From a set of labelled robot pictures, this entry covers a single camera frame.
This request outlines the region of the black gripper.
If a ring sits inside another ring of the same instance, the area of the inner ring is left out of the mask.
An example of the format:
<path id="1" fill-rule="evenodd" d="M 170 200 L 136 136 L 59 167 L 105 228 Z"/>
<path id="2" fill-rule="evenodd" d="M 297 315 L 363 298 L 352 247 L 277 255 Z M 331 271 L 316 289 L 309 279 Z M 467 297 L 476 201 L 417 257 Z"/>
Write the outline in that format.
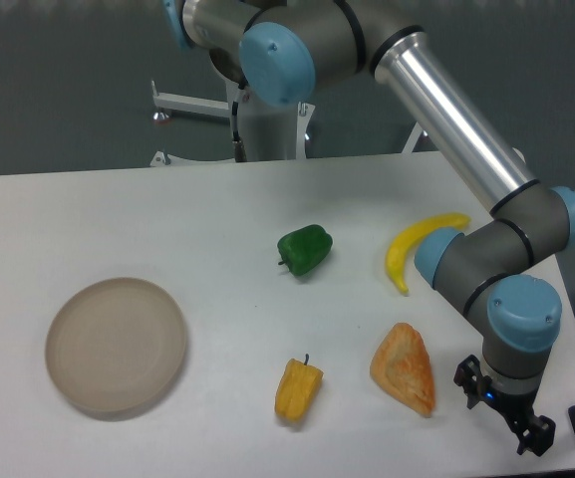
<path id="1" fill-rule="evenodd" d="M 515 429 L 518 455 L 530 452 L 542 456 L 553 445 L 556 423 L 547 416 L 534 415 L 535 388 L 508 391 L 502 382 L 482 374 L 480 362 L 474 355 L 468 356 L 457 366 L 453 382 L 466 396 L 468 409 L 483 402 L 499 413 L 510 429 Z"/>

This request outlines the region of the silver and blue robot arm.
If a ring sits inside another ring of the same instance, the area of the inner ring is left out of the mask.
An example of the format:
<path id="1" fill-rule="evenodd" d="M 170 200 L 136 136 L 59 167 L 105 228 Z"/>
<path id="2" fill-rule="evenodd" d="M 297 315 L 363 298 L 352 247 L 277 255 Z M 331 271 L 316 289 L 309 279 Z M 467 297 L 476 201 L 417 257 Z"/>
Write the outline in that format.
<path id="1" fill-rule="evenodd" d="M 176 44 L 221 53 L 265 104 L 308 100 L 320 87 L 366 71 L 402 101 L 488 210 L 471 234 L 441 226 L 415 264 L 482 337 L 454 382 L 469 406 L 484 403 L 544 454 L 555 424 L 533 404 L 561 327 L 562 304 L 539 262 L 575 243 L 575 191 L 549 189 L 470 104 L 431 53 L 424 29 L 381 1 L 166 1 Z"/>

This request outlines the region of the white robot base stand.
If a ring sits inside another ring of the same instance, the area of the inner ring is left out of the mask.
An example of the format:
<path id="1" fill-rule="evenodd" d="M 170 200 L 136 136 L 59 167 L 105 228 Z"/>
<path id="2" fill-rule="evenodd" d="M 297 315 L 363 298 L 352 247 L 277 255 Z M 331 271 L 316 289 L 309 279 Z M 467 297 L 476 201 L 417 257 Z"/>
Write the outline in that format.
<path id="1" fill-rule="evenodd" d="M 435 149 L 428 133 L 402 104 L 359 78 L 317 93 L 294 106 L 272 108 L 250 89 L 224 83 L 223 101 L 151 90 L 152 120 L 161 125 L 187 120 L 197 127 L 214 123 L 228 129 L 228 145 L 201 130 L 191 145 L 162 146 L 153 167 L 228 164 L 316 157 L 418 153 Z"/>

